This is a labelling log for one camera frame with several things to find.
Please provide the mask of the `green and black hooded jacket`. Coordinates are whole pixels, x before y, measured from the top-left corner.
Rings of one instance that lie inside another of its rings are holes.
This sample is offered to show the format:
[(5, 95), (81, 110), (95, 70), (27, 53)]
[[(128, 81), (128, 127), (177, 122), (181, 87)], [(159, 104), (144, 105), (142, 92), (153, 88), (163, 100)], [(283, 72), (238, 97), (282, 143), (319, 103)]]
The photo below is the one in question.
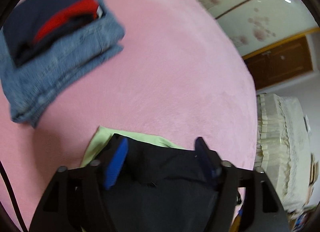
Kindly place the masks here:
[[(121, 138), (129, 150), (117, 181), (104, 188), (104, 170)], [(236, 197), (235, 168), (221, 160), (209, 184), (195, 148), (142, 133), (99, 127), (81, 166), (86, 175), (84, 231), (229, 231)]]

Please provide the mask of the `cream lace covered furniture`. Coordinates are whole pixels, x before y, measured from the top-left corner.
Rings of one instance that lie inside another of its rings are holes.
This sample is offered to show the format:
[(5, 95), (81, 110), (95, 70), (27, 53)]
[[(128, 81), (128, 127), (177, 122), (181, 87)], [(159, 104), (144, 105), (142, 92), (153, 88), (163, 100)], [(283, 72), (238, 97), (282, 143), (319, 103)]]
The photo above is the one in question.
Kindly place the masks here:
[(296, 97), (259, 94), (254, 165), (269, 177), (288, 212), (308, 202), (311, 151), (304, 113)]

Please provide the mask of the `folded navy red garment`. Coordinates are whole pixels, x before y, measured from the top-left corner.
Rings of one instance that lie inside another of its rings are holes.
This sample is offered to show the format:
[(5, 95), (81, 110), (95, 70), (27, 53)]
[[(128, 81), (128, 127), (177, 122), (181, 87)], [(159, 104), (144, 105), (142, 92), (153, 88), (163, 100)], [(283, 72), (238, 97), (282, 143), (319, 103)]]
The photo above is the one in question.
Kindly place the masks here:
[(102, 14), (97, 0), (25, 0), (3, 25), (14, 64), (22, 66)]

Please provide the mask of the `folded blue jeans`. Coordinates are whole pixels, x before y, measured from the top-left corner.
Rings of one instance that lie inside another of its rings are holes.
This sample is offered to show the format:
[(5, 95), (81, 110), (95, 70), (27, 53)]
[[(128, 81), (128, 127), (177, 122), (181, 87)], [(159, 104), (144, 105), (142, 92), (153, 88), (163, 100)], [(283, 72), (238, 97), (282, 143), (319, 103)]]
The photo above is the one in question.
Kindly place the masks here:
[(56, 40), (46, 51), (17, 67), (1, 28), (1, 84), (15, 123), (36, 127), (50, 103), (69, 85), (122, 51), (124, 27), (97, 0), (102, 16)]

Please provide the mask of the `pink plush bed blanket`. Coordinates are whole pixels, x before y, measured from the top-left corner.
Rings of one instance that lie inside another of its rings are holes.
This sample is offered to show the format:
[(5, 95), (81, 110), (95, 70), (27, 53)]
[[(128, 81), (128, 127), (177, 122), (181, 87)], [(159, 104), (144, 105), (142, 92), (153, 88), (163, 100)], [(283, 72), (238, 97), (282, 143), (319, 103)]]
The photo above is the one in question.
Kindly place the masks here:
[(186, 149), (201, 136), (251, 169), (254, 82), (197, 0), (105, 0), (124, 25), (123, 51), (65, 89), (37, 128), (13, 123), (1, 96), (1, 162), (26, 225), (59, 166), (76, 168), (99, 126), (153, 134)]

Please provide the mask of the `dark brown wooden door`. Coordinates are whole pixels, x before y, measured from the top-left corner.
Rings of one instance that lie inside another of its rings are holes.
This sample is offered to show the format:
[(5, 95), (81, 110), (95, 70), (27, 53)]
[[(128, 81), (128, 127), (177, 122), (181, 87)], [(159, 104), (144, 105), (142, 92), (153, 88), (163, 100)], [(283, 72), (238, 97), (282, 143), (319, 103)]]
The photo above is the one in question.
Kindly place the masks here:
[(313, 71), (305, 36), (245, 59), (245, 64), (252, 75), (256, 90)]

